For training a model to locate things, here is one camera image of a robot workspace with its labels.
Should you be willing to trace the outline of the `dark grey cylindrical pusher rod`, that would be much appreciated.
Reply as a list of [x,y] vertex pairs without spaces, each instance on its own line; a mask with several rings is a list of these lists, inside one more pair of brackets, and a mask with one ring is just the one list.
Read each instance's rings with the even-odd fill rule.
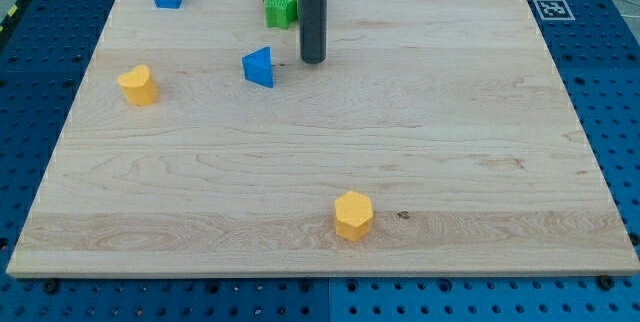
[[327,0],[298,0],[300,57],[308,64],[326,58]]

